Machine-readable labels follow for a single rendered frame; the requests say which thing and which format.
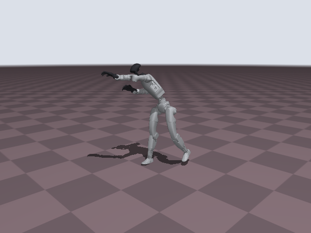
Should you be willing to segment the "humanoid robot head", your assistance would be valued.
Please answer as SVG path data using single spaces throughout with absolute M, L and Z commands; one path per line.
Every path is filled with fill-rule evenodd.
M 139 71 L 139 67 L 140 67 L 141 65 L 140 64 L 134 64 L 134 65 L 132 65 L 132 67 L 131 67 L 131 69 L 130 69 L 130 72 L 131 73 L 134 73 L 135 75 L 146 75 L 146 74 L 144 74 L 144 73 L 141 73 L 141 74 L 138 74 L 138 72 L 137 71 Z

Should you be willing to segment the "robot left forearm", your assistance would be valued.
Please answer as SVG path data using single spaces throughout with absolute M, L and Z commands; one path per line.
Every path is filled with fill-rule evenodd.
M 119 76 L 118 79 L 115 78 L 116 81 L 119 81 L 119 80 L 121 80 L 121 81 L 131 81 L 131 79 L 132 79 L 131 76 L 137 76 L 137 75 L 118 75 L 118 76 Z

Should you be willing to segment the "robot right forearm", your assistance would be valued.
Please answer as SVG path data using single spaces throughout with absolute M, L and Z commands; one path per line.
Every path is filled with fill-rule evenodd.
M 133 94 L 144 94 L 145 90 L 144 89 L 137 89 L 137 91 L 134 91 Z

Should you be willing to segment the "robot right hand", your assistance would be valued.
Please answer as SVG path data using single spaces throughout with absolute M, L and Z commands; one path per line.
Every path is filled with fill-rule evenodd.
M 131 85 L 125 85 L 122 90 L 127 90 L 127 91 L 131 91 L 132 93 L 134 91 L 137 91 L 135 88 L 133 88 Z

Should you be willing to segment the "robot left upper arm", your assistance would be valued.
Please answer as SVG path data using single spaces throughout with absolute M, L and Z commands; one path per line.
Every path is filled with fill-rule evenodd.
M 150 81 L 152 81 L 152 78 L 149 74 L 132 76 L 132 81 L 133 82 L 143 81 L 143 82 L 149 83 Z

